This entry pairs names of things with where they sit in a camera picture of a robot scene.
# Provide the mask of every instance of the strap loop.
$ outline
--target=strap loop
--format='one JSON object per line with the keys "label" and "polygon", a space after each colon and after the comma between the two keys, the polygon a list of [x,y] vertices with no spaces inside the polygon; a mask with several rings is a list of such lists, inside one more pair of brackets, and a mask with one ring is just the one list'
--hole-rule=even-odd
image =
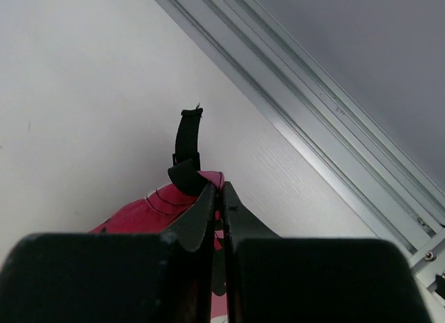
{"label": "strap loop", "polygon": [[173,165],[182,163],[190,158],[195,163],[196,170],[201,170],[200,154],[197,151],[197,137],[200,129],[202,108],[183,110],[181,116],[181,122],[176,135]]}
{"label": "strap loop", "polygon": [[196,164],[191,158],[171,167],[168,176],[179,191],[192,197],[198,197],[208,182],[197,172]]}

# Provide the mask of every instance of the white surface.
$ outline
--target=white surface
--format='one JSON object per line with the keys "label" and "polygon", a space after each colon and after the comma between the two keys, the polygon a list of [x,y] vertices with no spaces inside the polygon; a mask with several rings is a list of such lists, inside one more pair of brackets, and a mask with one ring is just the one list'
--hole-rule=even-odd
{"label": "white surface", "polygon": [[281,235],[372,236],[153,0],[0,0],[0,257],[168,182],[180,110],[204,169]]}

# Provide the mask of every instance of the metal frame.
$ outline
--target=metal frame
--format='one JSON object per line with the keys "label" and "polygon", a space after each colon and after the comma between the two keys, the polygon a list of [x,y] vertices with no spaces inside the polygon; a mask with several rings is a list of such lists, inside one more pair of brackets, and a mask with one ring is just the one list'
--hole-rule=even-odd
{"label": "metal frame", "polygon": [[410,259],[412,272],[430,291],[435,289],[435,276],[445,272],[445,230],[437,234]]}
{"label": "metal frame", "polygon": [[419,267],[444,237],[445,196],[323,68],[255,0],[156,1],[372,231]]}

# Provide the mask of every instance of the pink fabric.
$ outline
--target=pink fabric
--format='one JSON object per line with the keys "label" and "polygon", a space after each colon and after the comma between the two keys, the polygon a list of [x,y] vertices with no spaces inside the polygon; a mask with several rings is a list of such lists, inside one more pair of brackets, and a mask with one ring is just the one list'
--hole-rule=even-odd
{"label": "pink fabric", "polygon": [[[218,189],[223,187],[222,172],[200,174]],[[197,198],[188,196],[169,184],[149,197],[124,206],[91,233],[158,233],[188,210]]]}

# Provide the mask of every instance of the black strap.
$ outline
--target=black strap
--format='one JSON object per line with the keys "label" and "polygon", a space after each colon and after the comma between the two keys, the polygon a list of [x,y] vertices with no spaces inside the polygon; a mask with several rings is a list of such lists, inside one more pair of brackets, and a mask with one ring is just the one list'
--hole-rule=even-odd
{"label": "black strap", "polygon": [[198,197],[207,184],[207,180],[197,172],[197,166],[191,158],[171,167],[168,176],[176,188],[188,196]]}
{"label": "black strap", "polygon": [[200,154],[197,152],[197,134],[200,129],[202,108],[183,110],[181,123],[176,135],[173,165],[182,163],[189,158],[193,160],[196,170],[201,170]]}

